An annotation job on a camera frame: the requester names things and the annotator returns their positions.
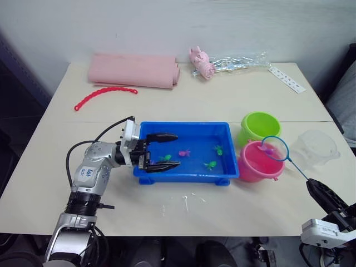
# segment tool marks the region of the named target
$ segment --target toy fish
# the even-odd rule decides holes
[[[161,160],[170,160],[172,158],[172,155],[170,155],[170,154],[167,154],[167,155],[165,155],[164,157],[160,157],[160,159]]]
[[[178,155],[181,157],[190,157],[190,150],[187,149],[186,151],[179,151]]]
[[[222,156],[222,155],[223,155],[223,147],[222,147],[222,146],[215,146],[214,149],[216,150],[216,153],[217,153],[219,156]]]
[[[204,163],[205,167],[209,170],[212,171],[213,168],[216,166],[216,161],[210,161],[209,163]]]
[[[274,152],[274,149],[269,149],[265,146],[258,146],[258,149],[265,152],[267,155],[272,155]]]

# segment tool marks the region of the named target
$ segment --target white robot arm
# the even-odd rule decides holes
[[[310,266],[304,256],[304,244],[320,248],[356,248],[356,204],[347,205],[333,190],[322,182],[308,179],[306,182],[312,198],[327,213],[321,220],[311,219],[302,226],[299,247],[304,261]]]
[[[75,171],[66,209],[58,219],[47,248],[46,266],[60,261],[74,266],[98,265],[98,256],[95,259],[98,247],[96,211],[100,208],[114,208],[100,203],[112,168],[138,165],[139,169],[146,172],[161,172],[180,164],[175,161],[151,164],[150,152],[147,149],[150,142],[173,141],[177,136],[170,133],[153,133],[140,140],[139,134],[140,126],[134,123],[133,117],[129,117],[125,122],[121,141],[106,143],[98,141],[97,138],[86,149],[83,162]]]

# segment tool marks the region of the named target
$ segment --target black chair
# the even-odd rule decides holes
[[[0,131],[0,198],[19,160],[9,147],[10,140],[8,135]],[[17,236],[17,234],[0,234],[0,255],[11,248]]]
[[[327,107],[327,102],[332,96],[333,92],[337,89],[339,81],[342,79],[344,74],[347,72],[349,67],[356,61],[356,43],[352,43],[349,45],[348,52],[344,56],[343,60],[341,61],[340,65],[338,66],[337,70],[333,75],[330,75],[326,80],[325,80],[325,86],[323,86],[323,89],[321,92],[318,94],[320,100],[324,104],[325,108],[329,112],[330,116],[333,118],[336,126],[340,130],[341,134],[344,134],[344,130],[336,118],[336,116],[333,114],[333,112]],[[352,152],[356,156],[356,148],[351,147]]]

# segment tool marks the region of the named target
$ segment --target water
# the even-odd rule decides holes
[[[219,156],[214,149],[215,146],[221,146],[223,155]],[[172,174],[226,174],[224,163],[224,147],[218,136],[179,136],[173,142],[151,143],[151,160],[161,161],[166,155],[171,155],[170,161],[180,161],[181,164],[167,172]],[[190,150],[190,156],[179,156],[179,151]],[[216,166],[208,170],[204,163],[208,164],[216,161]]]

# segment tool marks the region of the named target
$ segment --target black cable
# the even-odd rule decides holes
[[[25,259],[28,260],[34,267],[43,267],[41,260],[31,253],[13,252],[0,256],[0,262],[12,259]]]
[[[344,257],[342,254],[341,254],[341,252],[342,252],[343,250],[342,249],[339,249],[339,248],[334,248],[334,252],[335,252],[335,256],[334,256],[334,259],[333,259],[333,261],[330,263],[330,264],[328,264],[328,266],[330,266],[332,263],[335,263],[335,264],[340,264],[340,261],[342,260],[342,258]]]
[[[72,176],[71,176],[71,171],[69,170],[69,157],[71,156],[72,151],[80,145],[86,144],[86,143],[94,143],[95,141],[82,141],[74,146],[71,147],[71,149],[68,150],[67,157],[66,157],[66,170],[67,170],[67,176],[68,176],[68,181],[69,185],[72,187],[73,181],[72,181]]]
[[[325,267],[329,267],[330,265],[332,265],[332,264],[336,261],[337,258],[338,258],[338,256],[335,256],[335,257],[333,258],[333,260],[331,261],[331,263],[325,265]]]
[[[324,249],[324,253],[328,257],[334,257],[335,256],[335,249]]]
[[[100,265],[98,265],[99,267],[103,266],[104,263],[106,262],[107,258],[109,257],[109,242],[107,241],[107,237],[104,235],[104,233],[97,227],[95,226],[95,230],[98,231],[98,233],[103,237],[104,239],[104,243],[105,243],[105,255],[100,263]]]
[[[299,252],[301,254],[301,257],[303,258],[303,260],[305,261],[305,263],[307,264],[308,267],[313,267],[312,264],[310,264],[310,262],[307,260],[307,258],[305,257],[304,255],[304,251],[303,251],[303,247],[305,246],[306,244],[304,243],[300,243],[299,245]]]
[[[98,135],[97,138],[95,138],[95,142],[99,141],[99,139],[104,135],[106,134],[107,131],[109,131],[110,129],[114,128],[116,125],[119,125],[127,120],[134,120],[135,117],[134,116],[130,116],[130,117],[127,117],[121,121],[118,121],[118,122],[115,122],[114,124],[110,125],[108,128],[106,128],[105,130],[103,130],[103,132],[101,134]]]
[[[94,237],[94,232],[95,232],[94,229],[91,228],[90,230],[91,230],[91,232],[92,232],[92,234],[93,234],[93,237]],[[91,241],[90,244],[87,245],[87,247],[86,247],[85,249],[83,249],[82,252],[80,252],[80,253],[78,254],[78,256],[82,255],[85,251],[87,251],[95,242],[96,242],[95,239],[93,239],[93,241]]]
[[[14,234],[9,234],[9,237],[6,238],[6,240],[3,243],[1,243],[0,246],[5,246],[10,241],[10,239],[13,237],[13,235]]]
[[[100,255],[100,251],[99,251],[99,240],[98,240],[98,236],[95,232],[94,229],[92,229],[93,231],[93,236],[94,236],[94,242],[96,243],[96,260],[95,260],[95,266],[98,266],[99,263],[99,255]]]

